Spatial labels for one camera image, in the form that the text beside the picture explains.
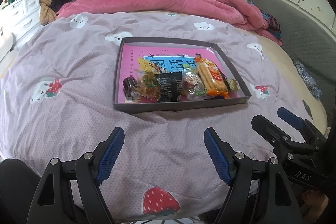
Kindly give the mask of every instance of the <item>black trousers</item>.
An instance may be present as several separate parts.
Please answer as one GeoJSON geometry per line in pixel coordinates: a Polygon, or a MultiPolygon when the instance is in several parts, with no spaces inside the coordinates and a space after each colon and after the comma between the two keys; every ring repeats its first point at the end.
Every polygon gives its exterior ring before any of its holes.
{"type": "MultiPolygon", "coordinates": [[[[40,177],[20,160],[0,163],[0,223],[26,224],[40,177]]],[[[76,206],[78,224],[87,224],[85,212],[76,206]]]]}

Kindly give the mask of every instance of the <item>gray box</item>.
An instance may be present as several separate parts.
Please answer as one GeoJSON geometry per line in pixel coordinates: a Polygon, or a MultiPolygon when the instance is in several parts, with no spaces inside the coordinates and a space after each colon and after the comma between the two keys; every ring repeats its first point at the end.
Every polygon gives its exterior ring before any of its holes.
{"type": "Polygon", "coordinates": [[[123,38],[117,63],[115,67],[114,83],[113,83],[113,106],[115,109],[128,114],[136,114],[141,112],[151,112],[151,111],[181,111],[187,109],[196,108],[209,108],[209,107],[220,107],[228,105],[245,104],[251,98],[251,93],[247,88],[245,82],[237,72],[236,68],[233,66],[229,58],[224,54],[220,47],[214,43],[190,40],[190,39],[180,39],[180,38],[165,38],[165,37],[126,37],[123,38]],[[242,97],[232,98],[232,99],[216,99],[216,100],[203,100],[203,101],[188,101],[188,102],[170,102],[170,103],[118,103],[118,90],[119,90],[119,78],[120,78],[120,65],[121,57],[123,52],[123,47],[125,44],[132,44],[134,46],[146,46],[146,47],[178,47],[178,46],[189,46],[192,48],[212,48],[215,55],[217,56],[221,65],[228,68],[231,75],[226,75],[228,78],[234,78],[238,81],[242,97]]]}

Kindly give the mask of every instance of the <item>gray headboard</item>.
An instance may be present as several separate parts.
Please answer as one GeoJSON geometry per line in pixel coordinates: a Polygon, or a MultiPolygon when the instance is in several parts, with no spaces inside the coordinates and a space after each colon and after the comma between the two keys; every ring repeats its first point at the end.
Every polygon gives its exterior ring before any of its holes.
{"type": "Polygon", "coordinates": [[[336,38],[298,9],[282,0],[253,0],[256,7],[274,16],[281,25],[283,49],[301,61],[323,95],[321,102],[332,121],[336,87],[336,38]]]}

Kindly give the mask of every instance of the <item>black snack bag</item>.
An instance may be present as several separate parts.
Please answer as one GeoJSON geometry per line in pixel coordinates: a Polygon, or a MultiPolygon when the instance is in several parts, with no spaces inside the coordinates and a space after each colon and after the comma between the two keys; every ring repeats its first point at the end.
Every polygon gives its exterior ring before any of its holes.
{"type": "Polygon", "coordinates": [[[177,102],[181,96],[182,72],[162,73],[155,75],[161,87],[158,103],[177,102]]]}

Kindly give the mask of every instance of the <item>das logo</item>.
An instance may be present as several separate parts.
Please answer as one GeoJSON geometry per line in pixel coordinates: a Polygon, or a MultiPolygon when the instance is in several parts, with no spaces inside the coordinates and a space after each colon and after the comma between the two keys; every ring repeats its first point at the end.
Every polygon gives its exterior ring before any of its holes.
{"type": "Polygon", "coordinates": [[[299,177],[302,180],[308,181],[311,176],[306,176],[306,174],[302,174],[300,171],[296,173],[295,177],[299,177]]]}

